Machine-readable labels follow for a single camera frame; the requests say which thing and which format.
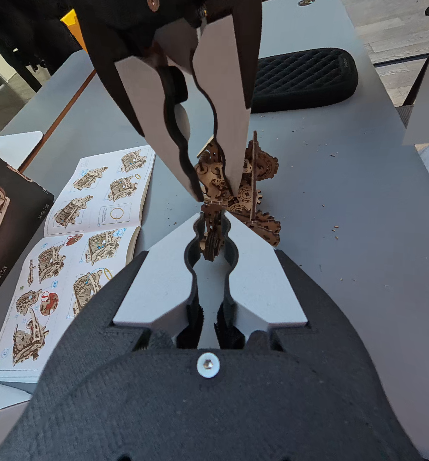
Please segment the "wooden gear model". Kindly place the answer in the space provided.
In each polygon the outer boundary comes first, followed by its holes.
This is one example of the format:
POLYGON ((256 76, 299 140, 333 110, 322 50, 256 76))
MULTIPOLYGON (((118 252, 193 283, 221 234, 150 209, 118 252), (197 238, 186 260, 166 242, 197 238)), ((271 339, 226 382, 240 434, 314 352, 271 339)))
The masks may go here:
POLYGON ((213 137, 198 154, 195 171, 201 182, 206 232, 200 240, 200 251, 207 261, 214 261, 224 243, 221 232, 221 212, 226 210, 258 234, 270 245, 280 242, 281 223, 268 212, 257 208, 261 191, 257 182, 273 178, 278 171, 278 159, 262 151, 256 139, 245 150, 240 187, 233 195, 224 177, 221 154, 213 137))

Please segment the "white rounded board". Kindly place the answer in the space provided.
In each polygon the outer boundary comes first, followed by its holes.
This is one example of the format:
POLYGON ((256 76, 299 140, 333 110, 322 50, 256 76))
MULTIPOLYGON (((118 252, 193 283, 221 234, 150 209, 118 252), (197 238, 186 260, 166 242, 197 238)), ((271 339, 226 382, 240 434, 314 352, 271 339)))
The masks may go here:
POLYGON ((19 170, 43 138, 41 131, 0 135, 0 158, 19 170))

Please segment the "black office chair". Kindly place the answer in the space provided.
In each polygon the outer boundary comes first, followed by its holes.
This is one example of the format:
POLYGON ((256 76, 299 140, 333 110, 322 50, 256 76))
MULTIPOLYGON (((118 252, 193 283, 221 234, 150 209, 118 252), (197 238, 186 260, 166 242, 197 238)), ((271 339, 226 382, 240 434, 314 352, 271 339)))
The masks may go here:
POLYGON ((19 60, 54 74, 81 50, 61 21, 71 8, 63 0, 0 0, 0 53, 11 65, 19 60))

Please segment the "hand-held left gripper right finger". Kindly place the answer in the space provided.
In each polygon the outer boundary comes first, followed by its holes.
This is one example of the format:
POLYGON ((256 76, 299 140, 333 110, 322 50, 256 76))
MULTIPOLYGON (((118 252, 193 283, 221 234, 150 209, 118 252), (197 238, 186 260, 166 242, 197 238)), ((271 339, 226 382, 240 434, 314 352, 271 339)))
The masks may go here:
POLYGON ((255 331, 303 327, 308 319, 273 247, 222 212, 225 275, 215 331, 221 349, 242 349, 255 331))

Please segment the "yellow plastic bin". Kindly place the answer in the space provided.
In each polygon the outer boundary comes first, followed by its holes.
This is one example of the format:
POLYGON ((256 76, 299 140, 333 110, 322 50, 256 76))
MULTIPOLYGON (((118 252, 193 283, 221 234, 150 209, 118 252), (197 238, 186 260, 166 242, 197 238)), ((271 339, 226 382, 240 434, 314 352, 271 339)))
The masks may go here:
POLYGON ((60 20, 68 27, 69 31, 73 37, 75 37, 79 45, 88 53, 75 10, 71 9, 60 20))

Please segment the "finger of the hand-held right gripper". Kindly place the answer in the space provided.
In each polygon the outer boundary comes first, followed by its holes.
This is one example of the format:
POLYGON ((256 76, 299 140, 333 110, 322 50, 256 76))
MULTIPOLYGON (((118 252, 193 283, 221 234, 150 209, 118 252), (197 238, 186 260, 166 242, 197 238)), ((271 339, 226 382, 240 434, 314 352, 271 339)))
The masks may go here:
POLYGON ((224 177, 231 191, 238 192, 250 110, 245 106, 232 15, 205 26, 192 67, 196 83, 212 107, 213 138, 224 159, 224 177))
POLYGON ((190 125, 182 102, 188 89, 182 70, 198 45, 195 28, 181 18, 155 31, 149 46, 136 45, 115 63, 143 137, 197 202, 200 182, 188 155, 190 125))

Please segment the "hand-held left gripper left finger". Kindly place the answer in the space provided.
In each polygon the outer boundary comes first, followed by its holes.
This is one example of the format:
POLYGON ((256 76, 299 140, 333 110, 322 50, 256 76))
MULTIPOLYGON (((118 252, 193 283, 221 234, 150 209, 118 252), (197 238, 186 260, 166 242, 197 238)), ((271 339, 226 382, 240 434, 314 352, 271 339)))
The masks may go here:
POLYGON ((142 252, 143 262, 113 318, 114 325, 164 331, 177 348, 196 349, 204 321, 195 264, 205 217, 196 213, 142 252))

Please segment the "open instruction booklet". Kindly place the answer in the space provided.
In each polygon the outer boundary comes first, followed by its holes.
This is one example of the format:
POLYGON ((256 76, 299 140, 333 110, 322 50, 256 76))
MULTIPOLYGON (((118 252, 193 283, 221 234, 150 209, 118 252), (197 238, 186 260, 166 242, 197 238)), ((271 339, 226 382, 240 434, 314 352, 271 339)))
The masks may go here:
POLYGON ((82 158, 22 266, 0 331, 0 383, 37 383, 91 298, 133 258, 155 152, 82 158))

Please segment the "black quilted cushion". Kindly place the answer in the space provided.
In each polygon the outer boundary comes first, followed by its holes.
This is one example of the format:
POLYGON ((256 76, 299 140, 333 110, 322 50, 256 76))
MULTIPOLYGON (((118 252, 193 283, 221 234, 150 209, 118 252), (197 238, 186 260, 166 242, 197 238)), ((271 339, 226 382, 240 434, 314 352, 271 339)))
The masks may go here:
POLYGON ((359 82, 350 53, 320 48, 258 60, 252 113, 325 107, 351 97, 359 82))

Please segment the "black model kit box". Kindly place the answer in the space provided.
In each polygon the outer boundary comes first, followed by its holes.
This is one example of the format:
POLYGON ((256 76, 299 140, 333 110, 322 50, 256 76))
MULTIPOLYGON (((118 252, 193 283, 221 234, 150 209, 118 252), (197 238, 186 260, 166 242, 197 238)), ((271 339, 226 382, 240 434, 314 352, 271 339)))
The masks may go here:
POLYGON ((0 158, 0 287, 54 203, 54 196, 0 158))

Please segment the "grey desk with brown edge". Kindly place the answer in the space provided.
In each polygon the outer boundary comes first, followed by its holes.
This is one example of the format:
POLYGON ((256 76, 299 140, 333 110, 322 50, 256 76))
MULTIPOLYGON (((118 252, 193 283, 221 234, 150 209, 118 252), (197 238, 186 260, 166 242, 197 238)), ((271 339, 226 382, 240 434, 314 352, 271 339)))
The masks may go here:
POLYGON ((27 168, 95 75, 89 55, 73 53, 46 84, 25 104, 0 135, 41 131, 43 138, 20 167, 27 168))

